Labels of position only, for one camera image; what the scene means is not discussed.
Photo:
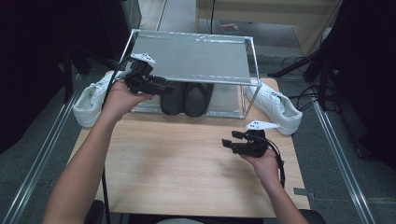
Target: white sneaker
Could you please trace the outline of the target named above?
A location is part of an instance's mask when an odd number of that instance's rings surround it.
[[[113,71],[106,72],[105,76],[100,81],[92,83],[89,87],[85,88],[73,105],[73,113],[77,122],[82,127],[91,128],[99,118],[108,83],[112,75]]]
[[[257,84],[258,81],[253,80],[251,83]],[[250,101],[256,89],[257,87],[246,86],[246,96]],[[273,123],[279,124],[280,127],[276,129],[285,135],[295,133],[303,117],[303,113],[294,107],[287,96],[274,91],[264,83],[262,83],[254,105],[264,112]]]

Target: black shoe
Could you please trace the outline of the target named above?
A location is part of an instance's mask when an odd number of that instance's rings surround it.
[[[161,96],[161,110],[166,115],[177,115],[183,109],[186,83],[170,81],[168,84],[174,89]]]
[[[214,84],[189,83],[186,87],[184,113],[192,118],[202,116],[209,106]]]

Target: person's left hand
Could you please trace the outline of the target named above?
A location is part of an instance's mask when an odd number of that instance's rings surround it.
[[[122,116],[143,101],[154,96],[146,93],[132,94],[123,80],[117,81],[108,93],[102,116],[118,121]]]

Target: light wood tabletop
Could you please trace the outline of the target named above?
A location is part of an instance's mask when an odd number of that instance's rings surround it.
[[[264,83],[278,90],[276,81]],[[253,168],[223,147],[231,131],[245,132],[254,119],[269,119],[252,107],[246,119],[130,113],[118,122],[106,159],[111,212],[182,216],[275,217]],[[83,128],[72,156],[90,129]],[[286,191],[298,208],[306,196],[293,193],[304,182],[290,136],[266,130],[285,161]],[[96,198],[103,200],[102,187]]]

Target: table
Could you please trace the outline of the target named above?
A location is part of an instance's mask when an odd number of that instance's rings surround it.
[[[278,90],[276,81],[263,79]],[[111,212],[155,215],[274,217],[268,196],[250,164],[221,139],[244,132],[254,119],[269,121],[256,107],[247,119],[130,113],[116,125],[106,159]],[[72,156],[90,129],[83,128]],[[285,161],[286,191],[298,208],[306,196],[293,193],[304,183],[290,136],[265,131]],[[103,200],[100,187],[96,199]]]
[[[213,2],[196,0],[197,33],[198,20],[211,19]],[[336,17],[341,3],[342,0],[218,0],[213,18],[292,25],[303,55],[308,56]]]

